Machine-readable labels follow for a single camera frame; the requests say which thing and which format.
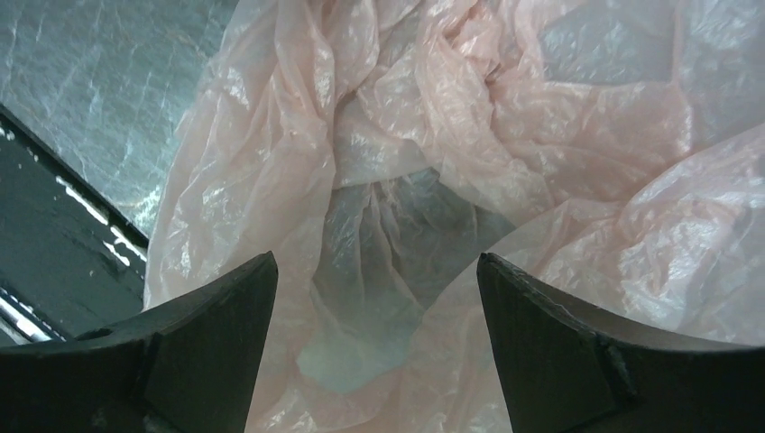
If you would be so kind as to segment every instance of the pink plastic sheet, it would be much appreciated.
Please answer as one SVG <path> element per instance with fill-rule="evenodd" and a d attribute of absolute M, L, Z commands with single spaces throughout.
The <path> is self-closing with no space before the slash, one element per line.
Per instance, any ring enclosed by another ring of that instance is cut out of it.
<path fill-rule="evenodd" d="M 763 14 L 242 0 L 179 128 L 146 307 L 274 252 L 252 432 L 510 431 L 488 249 L 629 318 L 762 344 L 765 131 L 730 137 L 765 121 Z"/>

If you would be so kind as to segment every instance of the plastic bag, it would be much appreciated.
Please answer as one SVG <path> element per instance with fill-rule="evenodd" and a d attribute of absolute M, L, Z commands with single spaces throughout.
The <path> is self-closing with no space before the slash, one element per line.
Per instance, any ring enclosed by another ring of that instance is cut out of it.
<path fill-rule="evenodd" d="M 762 130 L 715 143 L 765 121 L 763 13 L 242 0 L 179 127 L 146 307 L 274 252 L 253 432 L 509 431 L 471 264 L 491 245 L 628 317 L 761 343 Z"/>

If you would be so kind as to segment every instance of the black metal bar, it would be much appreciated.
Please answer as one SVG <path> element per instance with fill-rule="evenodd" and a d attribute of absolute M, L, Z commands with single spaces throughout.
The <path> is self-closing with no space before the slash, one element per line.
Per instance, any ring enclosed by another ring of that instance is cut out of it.
<path fill-rule="evenodd" d="M 145 237 L 2 107 L 0 132 L 4 299 L 51 338 L 138 314 Z"/>
<path fill-rule="evenodd" d="M 515 433 L 765 431 L 765 349 L 648 327 L 495 255 L 478 280 Z"/>

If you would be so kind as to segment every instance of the crumpled plastic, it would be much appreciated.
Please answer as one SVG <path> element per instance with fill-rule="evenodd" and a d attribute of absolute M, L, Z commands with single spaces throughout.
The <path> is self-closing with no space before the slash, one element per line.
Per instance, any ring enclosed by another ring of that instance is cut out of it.
<path fill-rule="evenodd" d="M 510 431 L 484 250 L 626 317 L 763 344 L 764 17 L 242 0 L 179 127 L 145 306 L 273 251 L 252 432 Z"/>

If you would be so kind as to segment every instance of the translucent plastic film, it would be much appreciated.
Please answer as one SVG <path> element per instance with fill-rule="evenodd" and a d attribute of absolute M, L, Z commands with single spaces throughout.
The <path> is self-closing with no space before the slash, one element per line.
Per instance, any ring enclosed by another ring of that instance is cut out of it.
<path fill-rule="evenodd" d="M 183 118 L 147 308 L 273 251 L 248 421 L 507 432 L 491 250 L 765 344 L 759 0 L 242 0 Z"/>

